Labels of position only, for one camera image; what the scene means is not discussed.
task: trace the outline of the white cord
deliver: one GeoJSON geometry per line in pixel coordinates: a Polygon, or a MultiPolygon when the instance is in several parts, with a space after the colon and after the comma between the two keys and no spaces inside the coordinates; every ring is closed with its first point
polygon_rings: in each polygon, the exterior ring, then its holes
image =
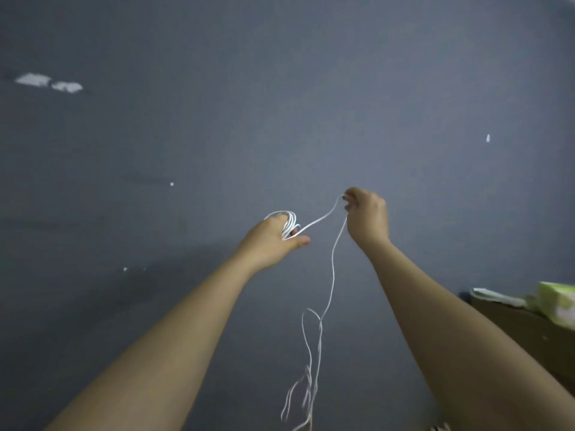
{"type": "MultiPolygon", "coordinates": [[[[291,239],[292,237],[296,237],[298,236],[299,233],[301,233],[302,231],[304,231],[306,228],[312,226],[313,224],[316,224],[318,222],[320,222],[322,219],[325,219],[327,216],[329,216],[334,210],[335,207],[338,205],[338,201],[339,201],[339,197],[336,200],[334,207],[326,214],[323,215],[322,217],[320,217],[319,219],[313,221],[311,224],[306,225],[305,227],[303,227],[301,230],[299,230],[296,234],[294,234],[293,236],[290,236],[290,233],[292,230],[296,229],[299,227],[299,224],[297,224],[297,220],[296,220],[296,214],[293,213],[292,211],[288,211],[288,210],[278,210],[275,211],[273,213],[270,213],[268,216],[266,216],[264,218],[267,219],[270,216],[274,216],[277,214],[287,214],[287,221],[286,224],[284,226],[284,230],[282,231],[282,239],[283,240],[288,240],[291,239]]],[[[306,410],[307,413],[307,419],[305,420],[305,422],[301,423],[300,425],[298,425],[297,427],[295,427],[293,429],[293,431],[297,431],[298,429],[301,429],[303,427],[305,427],[307,424],[309,424],[309,431],[312,431],[312,419],[313,419],[313,402],[315,401],[316,398],[316,394],[317,394],[317,377],[320,373],[320,364],[321,364],[321,335],[323,333],[323,318],[326,315],[329,306],[331,305],[331,298],[334,295],[334,284],[335,284],[335,268],[334,268],[334,251],[335,251],[335,247],[338,244],[338,240],[343,232],[343,229],[346,227],[346,223],[347,223],[347,216],[346,216],[346,220],[343,221],[343,225],[341,227],[341,230],[339,231],[338,234],[338,238],[335,239],[335,243],[334,243],[334,247],[331,250],[331,272],[332,272],[332,282],[331,282],[331,290],[329,292],[329,301],[327,303],[327,307],[324,310],[324,312],[322,313],[322,315],[320,316],[319,314],[317,314],[315,311],[313,311],[312,309],[306,309],[307,311],[310,311],[311,313],[313,313],[315,315],[315,317],[317,317],[317,319],[320,322],[320,335],[319,335],[319,340],[317,342],[317,369],[316,369],[316,376],[315,379],[312,378],[312,351],[309,348],[309,344],[308,344],[308,339],[305,335],[305,328],[304,328],[304,314],[305,311],[301,314],[301,330],[304,333],[304,341],[305,341],[305,346],[308,348],[308,354],[309,354],[309,364],[306,365],[305,367],[305,372],[304,375],[298,379],[298,381],[295,382],[295,384],[293,384],[291,386],[291,388],[287,391],[287,396],[286,396],[286,402],[284,404],[284,409],[282,410],[282,413],[280,415],[280,419],[283,420],[284,422],[288,420],[288,415],[289,415],[289,409],[290,409],[290,405],[291,405],[291,394],[293,393],[293,390],[296,388],[296,386],[301,383],[303,381],[304,378],[307,377],[308,380],[308,387],[305,391],[305,397],[304,397],[304,401],[301,404],[301,407],[303,409],[306,410]]]]}

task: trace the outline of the white spot on wall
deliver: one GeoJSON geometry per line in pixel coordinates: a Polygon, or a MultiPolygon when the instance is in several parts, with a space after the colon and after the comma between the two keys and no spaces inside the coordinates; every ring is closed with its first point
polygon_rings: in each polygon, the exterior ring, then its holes
{"type": "Polygon", "coordinates": [[[50,83],[51,78],[42,74],[33,74],[29,72],[23,76],[18,77],[15,82],[19,84],[25,84],[27,86],[36,86],[39,88],[45,88],[50,83]]]}
{"type": "Polygon", "coordinates": [[[52,89],[60,92],[76,93],[80,92],[83,87],[78,83],[66,83],[65,81],[57,81],[52,83],[52,89]]]}

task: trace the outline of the gray wall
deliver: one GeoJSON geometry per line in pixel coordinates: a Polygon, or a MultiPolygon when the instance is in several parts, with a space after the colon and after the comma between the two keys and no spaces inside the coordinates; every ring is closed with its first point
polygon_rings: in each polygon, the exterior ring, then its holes
{"type": "MultiPolygon", "coordinates": [[[[4,77],[88,93],[0,81],[0,429],[39,429],[266,214],[307,224],[349,186],[449,290],[575,281],[564,0],[1,3],[4,77]]],[[[291,429],[299,316],[326,303],[344,213],[248,285],[186,429],[291,429]]],[[[335,264],[317,429],[432,422],[347,233],[335,264]]]]}

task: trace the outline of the person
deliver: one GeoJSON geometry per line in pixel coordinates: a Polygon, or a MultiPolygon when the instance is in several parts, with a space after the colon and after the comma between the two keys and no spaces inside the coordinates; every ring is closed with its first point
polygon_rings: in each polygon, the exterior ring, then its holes
{"type": "MultiPolygon", "coordinates": [[[[348,232],[371,261],[451,430],[575,430],[575,398],[501,329],[392,244],[383,198],[356,187],[343,198],[348,232]]],[[[307,236],[282,240],[286,220],[270,217],[251,229],[228,260],[112,362],[46,431],[181,429],[246,283],[310,243],[307,236]]]]}

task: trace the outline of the white cable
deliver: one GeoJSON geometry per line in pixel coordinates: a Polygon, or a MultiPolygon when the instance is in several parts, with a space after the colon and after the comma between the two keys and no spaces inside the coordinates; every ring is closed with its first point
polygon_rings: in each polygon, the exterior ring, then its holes
{"type": "MultiPolygon", "coordinates": [[[[264,218],[267,219],[270,216],[274,216],[277,214],[286,214],[287,215],[287,221],[286,224],[284,225],[284,230],[282,231],[282,239],[283,240],[288,240],[291,239],[292,237],[296,237],[298,236],[302,231],[304,231],[306,228],[312,226],[313,224],[316,224],[318,222],[320,222],[322,219],[325,219],[327,216],[329,216],[334,210],[335,207],[338,205],[338,201],[339,201],[339,197],[336,200],[334,207],[329,210],[329,212],[326,215],[323,215],[322,217],[320,217],[319,219],[313,221],[311,224],[307,224],[305,227],[303,227],[301,230],[299,230],[297,233],[295,233],[293,236],[290,236],[290,233],[292,230],[296,229],[299,227],[299,224],[297,223],[297,219],[296,219],[296,214],[293,213],[292,211],[288,211],[288,210],[278,210],[275,211],[273,213],[270,213],[268,216],[266,216],[264,218]]],[[[315,317],[317,317],[317,319],[319,320],[320,323],[320,334],[319,334],[319,340],[317,342],[317,369],[316,369],[316,375],[315,375],[315,379],[313,379],[312,377],[312,351],[309,348],[309,344],[308,344],[308,339],[305,335],[305,328],[304,328],[304,314],[305,311],[301,314],[301,330],[304,333],[304,341],[305,341],[305,346],[308,348],[308,354],[309,354],[309,364],[306,365],[305,367],[305,372],[304,375],[302,375],[301,378],[298,379],[298,381],[295,382],[295,384],[293,384],[291,386],[291,388],[287,391],[287,396],[286,396],[286,402],[284,404],[284,409],[282,410],[282,413],[280,415],[280,419],[283,421],[288,420],[288,415],[289,415],[289,409],[290,409],[290,405],[291,405],[291,394],[293,393],[293,390],[296,388],[296,386],[301,383],[304,378],[307,378],[308,380],[308,386],[307,389],[305,391],[305,397],[304,397],[304,401],[301,404],[302,408],[304,408],[306,410],[307,413],[307,419],[305,420],[305,422],[301,423],[300,425],[298,425],[297,427],[295,427],[293,429],[293,431],[297,431],[299,429],[302,429],[303,427],[305,427],[307,424],[309,424],[309,431],[312,431],[312,420],[313,420],[313,402],[315,401],[316,398],[316,394],[317,394],[317,377],[319,376],[320,373],[320,364],[321,364],[321,335],[323,333],[323,318],[326,315],[329,306],[331,305],[331,299],[334,295],[334,284],[335,284],[335,268],[334,268],[334,251],[335,251],[335,247],[338,244],[339,238],[343,232],[343,229],[346,227],[346,223],[347,223],[347,216],[345,221],[343,221],[343,225],[341,226],[341,230],[339,231],[338,234],[338,238],[335,239],[335,243],[334,243],[334,247],[331,250],[331,272],[332,272],[332,282],[331,282],[331,290],[329,292],[329,301],[327,303],[327,307],[324,310],[324,312],[322,313],[322,315],[320,316],[319,314],[317,314],[315,311],[313,311],[312,309],[306,309],[307,311],[310,311],[311,313],[313,313],[313,315],[315,317]]]]}

